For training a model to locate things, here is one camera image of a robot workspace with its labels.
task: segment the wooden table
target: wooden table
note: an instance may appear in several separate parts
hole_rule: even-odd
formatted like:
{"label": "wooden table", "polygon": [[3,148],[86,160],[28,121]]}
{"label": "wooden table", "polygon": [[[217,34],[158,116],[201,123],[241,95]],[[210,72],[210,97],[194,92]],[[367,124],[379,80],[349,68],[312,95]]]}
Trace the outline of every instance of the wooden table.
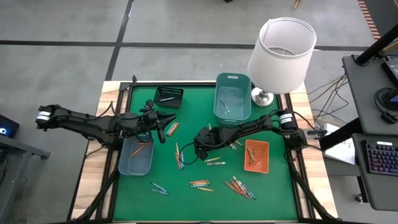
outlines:
{"label": "wooden table", "polygon": [[[116,103],[119,93],[119,86],[121,82],[109,81],[104,82],[103,89],[101,91],[101,98],[99,99],[98,109],[96,114],[101,114],[110,104],[111,101]],[[290,98],[294,111],[303,115],[313,124],[313,117],[310,108],[310,103],[307,97],[307,91],[305,85],[301,85],[297,90],[290,93]],[[285,96],[282,96],[282,102],[284,108],[287,107]],[[122,112],[125,111],[126,97],[123,99]],[[106,113],[107,115],[113,115],[111,111]],[[302,129],[308,129],[310,126],[300,117],[296,116],[298,126]],[[319,146],[318,141],[309,139],[308,143],[314,146]],[[98,149],[100,145],[96,141],[90,141],[88,145],[87,154],[95,149]],[[307,171],[308,182],[311,191],[314,193],[319,202],[325,207],[325,209],[334,217],[337,217],[337,211],[331,192],[328,175],[326,173],[326,167],[323,162],[322,153],[318,149],[308,147],[302,151],[305,168]],[[90,203],[95,198],[96,194],[100,191],[101,181],[103,178],[103,171],[105,165],[107,149],[101,149],[100,151],[90,155],[84,162],[80,179],[78,180],[78,188],[76,192],[75,200],[72,205],[72,213],[70,218],[79,217]],[[113,156],[112,166],[116,162],[116,156]],[[303,216],[308,216],[307,203],[304,193],[299,188],[300,200],[303,208]],[[104,200],[103,217],[106,217],[109,208],[109,196],[110,190]]]}

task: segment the keyboard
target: keyboard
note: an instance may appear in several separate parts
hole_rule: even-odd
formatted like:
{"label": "keyboard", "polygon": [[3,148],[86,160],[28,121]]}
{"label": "keyboard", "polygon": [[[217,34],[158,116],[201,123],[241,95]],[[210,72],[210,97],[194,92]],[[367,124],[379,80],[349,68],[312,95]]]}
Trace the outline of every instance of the keyboard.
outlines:
{"label": "keyboard", "polygon": [[398,176],[398,145],[389,142],[363,141],[368,157],[368,172]]}

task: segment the white paper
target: white paper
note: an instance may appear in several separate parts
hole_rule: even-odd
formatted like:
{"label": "white paper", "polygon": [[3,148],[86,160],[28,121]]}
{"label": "white paper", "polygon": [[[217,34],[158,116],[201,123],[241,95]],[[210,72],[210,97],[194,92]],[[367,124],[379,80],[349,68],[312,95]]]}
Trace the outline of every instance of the white paper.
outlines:
{"label": "white paper", "polygon": [[[338,127],[332,124],[326,124],[324,125],[324,129],[328,131],[326,134],[328,135],[330,132],[336,131]],[[353,139],[345,140],[344,142],[333,146],[326,150],[324,155],[332,159],[355,165],[355,148]]]}

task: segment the silver lamp base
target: silver lamp base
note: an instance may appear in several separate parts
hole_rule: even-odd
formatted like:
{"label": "silver lamp base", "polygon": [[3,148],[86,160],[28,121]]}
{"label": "silver lamp base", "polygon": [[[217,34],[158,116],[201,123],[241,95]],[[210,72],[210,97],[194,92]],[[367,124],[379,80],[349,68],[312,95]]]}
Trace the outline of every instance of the silver lamp base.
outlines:
{"label": "silver lamp base", "polygon": [[256,87],[251,92],[251,98],[260,107],[269,106],[274,100],[274,94],[267,93]]}

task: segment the gray carpet floor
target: gray carpet floor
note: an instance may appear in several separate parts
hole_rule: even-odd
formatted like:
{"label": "gray carpet floor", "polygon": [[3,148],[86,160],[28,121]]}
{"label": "gray carpet floor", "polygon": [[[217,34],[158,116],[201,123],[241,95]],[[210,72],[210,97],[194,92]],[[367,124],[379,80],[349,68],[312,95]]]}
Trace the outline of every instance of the gray carpet floor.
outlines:
{"label": "gray carpet floor", "polygon": [[[115,42],[127,0],[0,0],[0,40]],[[268,19],[296,17],[317,32],[317,45],[368,46],[372,35],[356,0],[136,0],[124,42],[253,44]],[[62,129],[36,130],[40,105],[60,104],[95,113],[113,47],[0,45],[0,114],[21,124],[17,139],[51,151],[47,161],[33,158],[19,191],[11,222],[62,222],[72,201],[87,140]],[[308,91],[343,75],[341,57],[360,52],[314,52]],[[120,50],[112,80],[214,80],[221,72],[246,73],[251,50],[127,48]],[[314,99],[320,92],[309,96]],[[339,91],[349,106],[335,113],[344,121],[356,112],[345,85]],[[320,109],[327,95],[311,106]],[[329,111],[342,105],[335,100]],[[339,123],[332,117],[325,121]],[[347,221],[394,223],[395,212],[360,205],[356,179],[330,177],[339,217]]]}

